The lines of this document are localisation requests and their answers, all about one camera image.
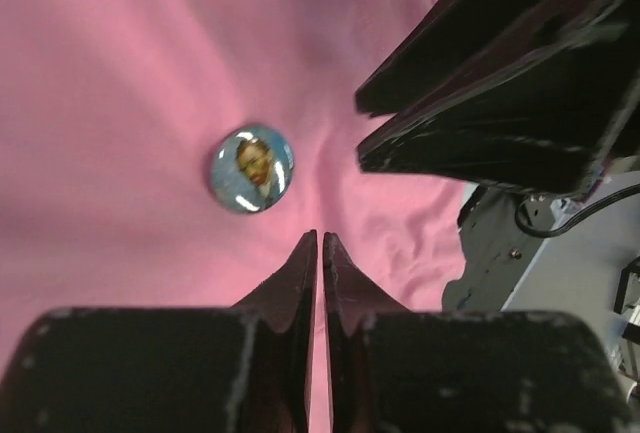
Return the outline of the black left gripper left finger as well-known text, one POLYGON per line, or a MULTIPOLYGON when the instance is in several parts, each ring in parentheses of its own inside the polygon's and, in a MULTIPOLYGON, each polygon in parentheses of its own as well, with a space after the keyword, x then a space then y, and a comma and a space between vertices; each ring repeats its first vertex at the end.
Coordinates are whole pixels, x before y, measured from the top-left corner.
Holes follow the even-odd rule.
POLYGON ((227 307, 39 316, 1 380, 5 432, 305 432, 317 234, 227 307))

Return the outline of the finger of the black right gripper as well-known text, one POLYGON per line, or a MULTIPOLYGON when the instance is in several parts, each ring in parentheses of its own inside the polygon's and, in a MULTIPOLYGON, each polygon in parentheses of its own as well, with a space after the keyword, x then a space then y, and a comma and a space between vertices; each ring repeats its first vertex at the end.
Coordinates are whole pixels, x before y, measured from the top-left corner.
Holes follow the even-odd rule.
POLYGON ((540 1, 437 0, 357 89, 357 111, 380 116, 412 106, 540 1))
POLYGON ((552 197, 586 192, 639 148, 639 25, 608 20, 538 49, 358 147, 371 173, 552 197))

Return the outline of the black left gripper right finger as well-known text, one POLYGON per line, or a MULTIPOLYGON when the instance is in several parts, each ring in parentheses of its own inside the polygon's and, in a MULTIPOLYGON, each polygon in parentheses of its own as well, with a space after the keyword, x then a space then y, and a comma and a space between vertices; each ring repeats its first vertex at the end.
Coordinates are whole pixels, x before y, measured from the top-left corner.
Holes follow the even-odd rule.
POLYGON ((629 432, 604 349, 557 311, 414 312, 323 238, 335 432, 629 432))

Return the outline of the round portrait pin badge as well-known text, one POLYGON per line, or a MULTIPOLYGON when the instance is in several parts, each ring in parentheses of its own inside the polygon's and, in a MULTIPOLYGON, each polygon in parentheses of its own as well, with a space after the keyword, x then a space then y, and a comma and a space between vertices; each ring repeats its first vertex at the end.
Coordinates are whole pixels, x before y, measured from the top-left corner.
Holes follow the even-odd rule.
POLYGON ((282 199, 294 168, 291 145, 279 131, 249 124, 219 143, 211 161, 209 187, 226 209, 257 214, 282 199))

